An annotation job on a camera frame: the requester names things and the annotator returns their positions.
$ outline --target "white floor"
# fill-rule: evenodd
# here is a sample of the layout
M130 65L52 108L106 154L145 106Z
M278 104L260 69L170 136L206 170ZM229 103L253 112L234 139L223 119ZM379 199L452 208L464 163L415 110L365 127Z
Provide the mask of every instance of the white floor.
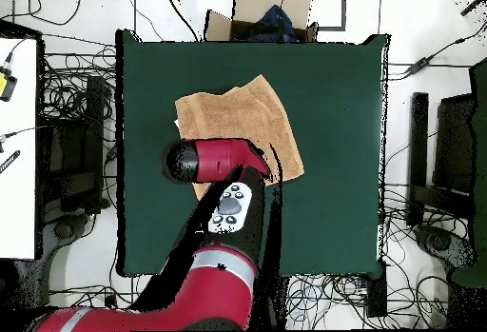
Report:
M42 10L39 16L63 22L69 18L76 6L76 0L41 0ZM485 21L487 7L479 6L476 10L461 17L460 12L472 0L346 0L346 30L343 32L321 31L318 36L320 42L350 42L359 44L369 35L389 33L392 35L389 49L389 72L401 73L420 57L441 49L459 37L468 36L477 31ZM230 16L233 0L181 0L180 10L189 19L191 26L203 34L205 26L205 12L215 10ZM81 0L81 6L73 20L65 26L54 26L50 23L33 19L31 16L16 17L15 22L43 33L57 34L66 37L78 37L101 44L113 44L114 33L117 29L135 29L143 41L159 41L158 36L168 41L192 41L193 37L187 27L179 19L167 0L136 0L137 9L148 17L154 26L149 24L141 14L136 15L128 0ZM338 26L341 23L340 0L314 0L311 9L311 20L318 19L321 26ZM32 10L37 10L37 3L32 0ZM25 13L28 10L28 0L16 0L15 12ZM11 0L0 0L2 15L11 13ZM88 44L73 39L45 37L46 52L76 52L96 53L103 49L97 44ZM386 156L408 144L408 114L410 98L415 91L429 93L430 99L430 132L436 130L436 110L442 98L468 93L471 91L468 68L487 56L487 41L485 33L463 43L448 48L433 61L433 65L457 65L461 67L431 66L415 76L397 82L389 82L388 89L388 122ZM50 57L49 61L56 68L65 67L64 57ZM74 59L69 59L76 66ZM114 129L113 123L106 126ZM113 138L113 133L107 131L106 137ZM431 181L433 167L433 150L435 137L430 138L430 158L428 181ZM407 151L400 153L391 160L386 171L386 183L405 184L406 182ZM107 175L114 175L115 164L108 165ZM110 189L112 198L115 187ZM401 195L404 188L390 187ZM113 263L116 243L117 218L114 208L105 210L97 219L92 234L75 244L63 248L56 256L51 270L50 288L63 290L72 287L99 285L92 288L100 290L100 285L109 285L108 274ZM389 243L389 255L400 268L389 260L392 265L387 269L390 285L389 308L410 305L408 301L415 299L410 291L394 292L406 286L406 279L401 272L403 269L413 288L417 282L428 275L444 276L439 262L422 253L415 242L405 239L399 243ZM119 293L127 293L131 299L139 281L138 290L144 288L148 276L139 280L120 278L113 272L113 286ZM321 284L323 278L304 279L309 283ZM447 300L447 290L439 281L426 281L420 289L427 299ZM290 294L294 296L297 307L289 320L289 328L307 329L315 322L317 329L350 329L362 328L362 320L352 306L342 302L319 300L318 304L310 298L320 296L316 287L304 287L304 283L294 282ZM69 305L76 302L81 294L53 295L52 302L59 305ZM93 298L93 303L103 305L101 300ZM309 307L317 305L314 310ZM126 303L119 300L120 306ZM408 316L392 317L402 326L412 327L417 321L418 309L415 305L400 313L411 313ZM375 326L381 327L377 319L368 320ZM444 321L441 316L434 318L434 323L441 326ZM391 318L382 323L395 323ZM426 327L419 322L418 327Z

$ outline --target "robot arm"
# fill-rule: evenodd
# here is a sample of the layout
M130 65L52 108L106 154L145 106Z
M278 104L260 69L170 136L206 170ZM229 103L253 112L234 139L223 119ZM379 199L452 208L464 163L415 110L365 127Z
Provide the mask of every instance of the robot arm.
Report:
M164 296L153 299L156 303L144 312L134 312L138 305L147 308L141 299L129 310L59 309L42 318L36 331L248 327L263 235L263 179L270 175L267 164L250 142L222 139L172 145L162 169L171 181L216 181L183 227L162 274L152 277L145 290L146 296Z

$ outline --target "brown towel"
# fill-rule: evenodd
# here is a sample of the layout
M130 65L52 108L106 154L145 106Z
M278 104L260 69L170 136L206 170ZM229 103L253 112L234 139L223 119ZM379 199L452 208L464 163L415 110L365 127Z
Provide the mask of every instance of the brown towel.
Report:
M196 93L176 101L179 132L182 139L245 138L261 148L271 171L279 181L277 162L269 144L279 157L282 180L304 174L302 160L285 110L262 75L242 88L223 95ZM200 200L209 184L194 184Z

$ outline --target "cardboard box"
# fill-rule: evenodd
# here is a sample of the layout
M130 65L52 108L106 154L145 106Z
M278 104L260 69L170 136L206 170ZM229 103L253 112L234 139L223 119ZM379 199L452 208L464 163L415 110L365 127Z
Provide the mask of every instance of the cardboard box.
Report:
M300 42L316 41L318 23L307 26L311 0L233 0L231 19L213 10L207 12L205 40L230 41L234 34L245 32L261 20L274 5L282 7Z

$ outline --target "green table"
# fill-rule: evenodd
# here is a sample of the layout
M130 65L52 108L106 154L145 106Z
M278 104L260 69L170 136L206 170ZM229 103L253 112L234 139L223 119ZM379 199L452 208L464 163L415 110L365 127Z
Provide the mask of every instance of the green table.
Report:
M160 272L197 203L192 185L174 185L159 170L161 150L179 138L174 102L199 91L222 94L259 74L279 95L304 164L304 175L283 185L282 274L377 269L385 36L366 45L145 44L117 34L125 148L119 272Z

